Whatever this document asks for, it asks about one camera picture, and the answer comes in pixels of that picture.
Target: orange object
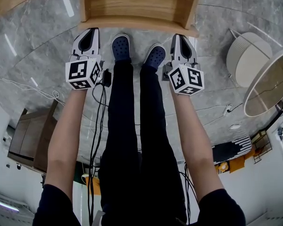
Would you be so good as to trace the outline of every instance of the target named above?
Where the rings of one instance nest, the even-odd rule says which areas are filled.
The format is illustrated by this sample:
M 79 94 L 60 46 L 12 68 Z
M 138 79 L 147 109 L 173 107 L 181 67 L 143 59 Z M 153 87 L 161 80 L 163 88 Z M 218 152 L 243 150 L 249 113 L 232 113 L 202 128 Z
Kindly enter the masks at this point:
M 228 170 L 228 164 L 227 164 L 227 162 L 225 161 L 225 162 L 222 162 L 221 164 L 220 164 L 220 166 L 218 167 L 218 169 L 220 170 L 220 171 L 222 171 L 222 172 L 225 172 L 226 170 Z
M 244 155 L 244 159 L 247 160 L 248 158 L 254 156 L 254 155 L 255 155 L 255 150 L 256 150 L 256 148 L 255 148 L 255 146 L 253 145 L 253 146 L 251 147 L 251 150 L 250 150 L 248 153 L 246 153 L 246 154 Z
M 89 182 L 89 177 L 85 177 L 86 180 L 86 185 L 88 185 Z M 100 180 L 98 178 L 93 178 L 93 190 L 94 190 L 94 195 L 100 195 Z
M 260 147 L 260 148 L 256 149 L 253 156 L 258 156 L 259 154 L 261 154 L 263 149 L 264 149 L 263 147 Z
M 230 160 L 230 173 L 244 168 L 244 156 L 237 157 L 233 160 Z

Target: black sleeve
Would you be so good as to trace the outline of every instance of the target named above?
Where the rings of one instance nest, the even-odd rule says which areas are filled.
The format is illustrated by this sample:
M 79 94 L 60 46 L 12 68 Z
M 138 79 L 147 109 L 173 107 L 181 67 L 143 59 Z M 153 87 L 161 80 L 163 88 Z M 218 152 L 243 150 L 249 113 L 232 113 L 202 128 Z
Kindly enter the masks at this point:
M 240 206 L 224 189 L 215 190 L 199 202 L 200 213 L 196 225 L 245 226 Z
M 33 226 L 39 225 L 80 225 L 70 199 L 55 186 L 44 185 L 39 207 L 33 219 Z

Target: ceiling light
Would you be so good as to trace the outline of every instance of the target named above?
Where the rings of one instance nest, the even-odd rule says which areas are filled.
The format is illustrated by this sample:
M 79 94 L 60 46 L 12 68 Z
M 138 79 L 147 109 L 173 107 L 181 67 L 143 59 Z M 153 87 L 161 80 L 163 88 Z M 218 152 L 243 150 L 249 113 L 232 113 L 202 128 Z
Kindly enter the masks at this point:
M 16 53 L 14 47 L 11 45 L 11 43 L 10 43 L 10 41 L 8 39 L 8 36 L 6 34 L 4 34 L 4 37 L 5 37 L 6 42 L 8 43 L 8 46 L 9 46 L 11 52 L 13 53 L 13 55 L 17 56 L 17 53 Z
M 230 127 L 230 130 L 237 130 L 238 128 L 240 128 L 241 124 L 235 124 L 235 125 L 232 125 Z
M 64 5 L 65 5 L 65 8 L 66 8 L 66 11 L 68 13 L 68 16 L 73 17 L 75 15 L 75 13 L 74 13 L 74 10 L 72 9 L 70 0 L 63 0 L 63 2 L 64 2 Z
M 19 209 L 17 209 L 16 207 L 13 207 L 13 206 L 8 205 L 8 204 L 3 203 L 3 202 L 0 202 L 0 206 L 5 207 L 5 208 L 8 208 L 8 209 L 13 210 L 13 211 L 16 211 L 16 212 L 19 212 Z

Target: black pants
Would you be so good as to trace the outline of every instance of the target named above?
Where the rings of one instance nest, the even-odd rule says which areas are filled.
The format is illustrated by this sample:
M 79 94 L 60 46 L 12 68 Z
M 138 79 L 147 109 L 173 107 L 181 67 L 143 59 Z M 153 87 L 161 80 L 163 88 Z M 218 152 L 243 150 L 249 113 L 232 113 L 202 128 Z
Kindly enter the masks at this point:
M 139 166 L 134 125 L 133 67 L 115 64 L 108 108 L 108 140 L 100 164 L 103 225 L 186 222 L 183 186 L 166 134 L 162 92 L 155 69 L 141 69 Z

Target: white cord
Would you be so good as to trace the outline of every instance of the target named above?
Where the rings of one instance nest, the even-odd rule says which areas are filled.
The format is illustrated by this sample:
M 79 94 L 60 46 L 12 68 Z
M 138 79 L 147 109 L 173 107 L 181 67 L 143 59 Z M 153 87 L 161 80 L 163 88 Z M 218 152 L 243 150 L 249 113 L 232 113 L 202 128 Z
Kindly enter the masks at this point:
M 18 83 L 16 81 L 8 80 L 8 79 L 2 78 L 2 77 L 0 77 L 0 80 L 5 82 L 5 83 L 7 83 L 7 84 L 13 84 L 13 85 L 17 86 L 19 89 L 21 89 L 22 91 L 34 90 L 34 91 L 38 92 L 40 95 L 46 97 L 47 99 L 49 99 L 49 100 L 56 100 L 62 106 L 65 106 L 64 102 L 61 102 L 60 100 L 58 100 L 58 98 L 60 97 L 60 93 L 57 90 L 53 90 L 52 91 L 52 95 L 50 95 L 50 94 L 48 94 L 48 93 L 46 93 L 46 92 L 44 92 L 44 91 L 42 91 L 40 89 L 36 89 L 36 88 L 34 88 L 34 87 L 30 86 L 30 85 L 21 84 L 21 83 Z M 208 110 L 208 109 L 211 109 L 211 108 L 214 108 L 214 107 L 218 107 L 218 106 L 226 107 L 225 105 L 215 105 L 215 106 L 212 106 L 212 107 L 209 107 L 209 108 L 199 109 L 199 110 L 196 110 L 196 111 Z M 213 121 L 211 121 L 211 122 L 209 122 L 207 124 L 204 124 L 203 126 L 206 126 L 206 125 L 208 125 L 208 124 L 210 124 L 210 123 L 212 123 L 212 122 L 214 122 L 214 121 L 216 121 L 216 120 L 218 120 L 218 119 L 220 119 L 222 117 L 223 116 L 218 117 L 217 119 L 215 119 L 215 120 L 213 120 Z M 95 127 L 90 127 L 90 131 L 91 132 L 93 132 L 92 129 L 95 129 Z
M 5 78 L 2 78 L 0 77 L 0 80 L 7 83 L 7 84 L 13 84 L 15 85 L 16 87 L 18 87 L 19 89 L 21 89 L 22 91 L 28 91 L 28 90 L 34 90 L 36 92 L 38 92 L 40 95 L 44 96 L 45 98 L 49 99 L 49 100 L 56 100 L 58 103 L 60 103 L 62 106 L 65 106 L 65 103 L 58 100 L 58 98 L 60 97 L 60 93 L 57 91 L 57 90 L 54 90 L 52 92 L 52 95 L 40 90 L 40 89 L 37 89 L 37 88 L 34 88 L 30 85 L 26 85 L 26 84 L 21 84 L 21 83 L 18 83 L 16 81 L 12 81 L 12 80 L 8 80 L 8 79 L 5 79 Z

